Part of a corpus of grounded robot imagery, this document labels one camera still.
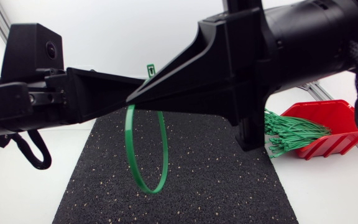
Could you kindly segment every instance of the green zip tie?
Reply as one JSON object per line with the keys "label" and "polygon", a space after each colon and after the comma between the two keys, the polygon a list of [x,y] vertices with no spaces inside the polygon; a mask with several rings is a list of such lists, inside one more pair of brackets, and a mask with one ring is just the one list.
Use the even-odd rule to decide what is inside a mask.
{"label": "green zip tie", "polygon": [[139,168],[136,164],[135,151],[134,151],[134,136],[133,136],[133,121],[134,121],[134,111],[135,105],[129,105],[127,110],[127,116],[125,120],[125,145],[127,149],[127,158],[128,163],[131,168],[132,175],[135,178],[137,185],[143,192],[147,194],[157,194],[159,193],[167,179],[168,175],[168,141],[167,133],[165,131],[165,122],[162,112],[158,111],[158,120],[160,122],[161,138],[162,138],[162,147],[163,147],[163,167],[162,167],[162,176],[158,186],[154,190],[150,190],[146,183],[143,181],[142,176],[139,172]]}
{"label": "green zip tie", "polygon": [[149,74],[149,78],[151,78],[155,75],[154,64],[147,65],[147,73]]}

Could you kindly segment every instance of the white wall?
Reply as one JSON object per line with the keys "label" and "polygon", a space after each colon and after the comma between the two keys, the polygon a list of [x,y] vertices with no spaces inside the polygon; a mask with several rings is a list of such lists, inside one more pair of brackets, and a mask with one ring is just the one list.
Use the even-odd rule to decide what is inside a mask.
{"label": "white wall", "polygon": [[[264,1],[274,7],[299,0]],[[223,11],[221,0],[0,0],[12,23],[38,22],[63,37],[65,66],[146,77],[195,38],[197,21]]]}

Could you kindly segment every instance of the red plastic bin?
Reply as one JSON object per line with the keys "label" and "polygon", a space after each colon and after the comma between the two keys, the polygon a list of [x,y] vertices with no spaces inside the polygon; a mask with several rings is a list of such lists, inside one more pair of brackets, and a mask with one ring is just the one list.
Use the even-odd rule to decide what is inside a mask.
{"label": "red plastic bin", "polygon": [[344,155],[358,143],[358,128],[354,122],[354,108],[344,100],[295,103],[282,116],[304,118],[331,129],[310,145],[296,149],[300,158],[328,157],[334,153]]}

